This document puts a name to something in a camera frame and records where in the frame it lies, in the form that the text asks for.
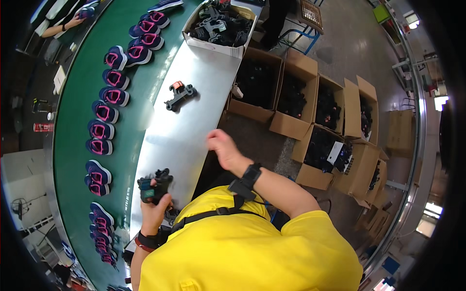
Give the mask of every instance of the metal work surface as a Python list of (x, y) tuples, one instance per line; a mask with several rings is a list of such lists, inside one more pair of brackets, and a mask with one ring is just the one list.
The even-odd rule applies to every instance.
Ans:
[[(261, 7), (232, 1), (259, 15)], [(181, 45), (154, 104), (154, 117), (146, 129), (132, 189), (130, 237), (141, 229), (140, 191), (137, 179), (169, 168), (175, 208), (183, 209), (192, 198), (207, 155), (206, 135), (215, 129), (241, 60), (207, 49)], [(169, 86), (176, 81), (192, 84), (198, 96), (186, 100), (179, 112), (166, 109), (173, 99)]]

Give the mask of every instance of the worker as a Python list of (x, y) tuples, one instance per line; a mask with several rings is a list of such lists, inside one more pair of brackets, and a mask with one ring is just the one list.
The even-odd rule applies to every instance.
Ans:
[[(141, 203), (134, 291), (358, 289), (363, 270), (357, 255), (310, 193), (244, 157), (221, 129), (211, 131), (206, 143), (223, 169), (242, 178), (238, 193), (225, 185), (194, 199), (158, 248), (152, 241), (173, 205), (171, 195), (158, 205)], [(241, 203), (242, 187), (254, 190), (254, 201)], [(264, 200), (291, 218), (280, 231)]]

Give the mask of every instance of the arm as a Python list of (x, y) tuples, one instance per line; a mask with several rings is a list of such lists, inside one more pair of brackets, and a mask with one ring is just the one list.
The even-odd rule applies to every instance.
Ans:
[[(155, 185), (155, 179), (152, 179), (151, 185)], [(164, 213), (167, 207), (172, 206), (171, 195), (165, 194), (157, 205), (152, 203), (143, 203), (141, 201), (141, 213), (143, 223), (141, 226), (141, 234), (143, 236), (154, 236), (158, 232), (158, 228), (164, 220)], [(139, 283), (141, 281), (141, 267), (144, 259), (149, 255), (148, 251), (136, 247), (133, 259), (131, 260), (131, 285), (133, 291), (139, 290)]]
[[(233, 139), (221, 129), (215, 129), (207, 135), (207, 146), (210, 150), (215, 150), (222, 168), (237, 177), (242, 177), (248, 166), (254, 163), (238, 151)], [(266, 168), (261, 168), (260, 171), (262, 174), (254, 184), (254, 191), (291, 219), (306, 212), (320, 210), (314, 197), (298, 184)]]
[[(67, 22), (65, 24), (65, 30), (75, 27), (76, 25), (86, 20), (85, 18), (78, 19), (78, 17), (79, 16), (75, 16), (72, 20)], [(62, 32), (63, 31), (62, 28), (63, 28), (63, 25), (49, 27), (44, 31), (44, 33), (42, 33), (41, 37), (45, 38), (45, 37), (54, 36), (55, 34)]]

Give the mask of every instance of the concrete floor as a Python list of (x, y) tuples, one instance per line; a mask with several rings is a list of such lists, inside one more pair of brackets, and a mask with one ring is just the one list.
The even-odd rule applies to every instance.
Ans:
[[(392, 65), (398, 63), (397, 57), (382, 28), (377, 24), (372, 7), (367, 1), (325, 1), (321, 6), (321, 14), (325, 34), (317, 40), (308, 56), (318, 62), (319, 73), (342, 86), (344, 78), (357, 84), (356, 75), (375, 86), (379, 103), (378, 144), (384, 148), (388, 137), (388, 111), (398, 109), (403, 98), (406, 97), (391, 69)], [(266, 19), (267, 16), (266, 7), (260, 19)], [(282, 33), (295, 27), (298, 26), (285, 21)], [(293, 41), (297, 35), (291, 33), (289, 40)], [(296, 44), (304, 51), (310, 42), (310, 39), (301, 37)], [(271, 52), (280, 55), (286, 49), (286, 46), (279, 45)], [(295, 142), (293, 139), (268, 131), (267, 124), (231, 114), (227, 115), (226, 122), (219, 127), (233, 137), (243, 154), (261, 162), (266, 168), (278, 174), (296, 178), (301, 165), (290, 159)], [(410, 164), (408, 159), (389, 161), (389, 179), (405, 183)], [(306, 188), (306, 190), (318, 200), (330, 198), (332, 209), (329, 216), (336, 229), (355, 250), (364, 245), (368, 238), (367, 232), (354, 230), (363, 208), (353, 198), (334, 189), (321, 191)], [(395, 190), (388, 192), (394, 204), (389, 212), (396, 211), (401, 201), (401, 192)], [(322, 203), (321, 207), (326, 211), (328, 202)]]

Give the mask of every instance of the black pants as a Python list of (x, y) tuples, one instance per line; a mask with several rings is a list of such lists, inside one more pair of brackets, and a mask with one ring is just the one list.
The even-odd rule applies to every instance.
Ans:
[(285, 24), (287, 13), (294, 1), (295, 0), (269, 0), (269, 16), (262, 24), (266, 33), (260, 41), (265, 48), (271, 49), (277, 43), (280, 32)]

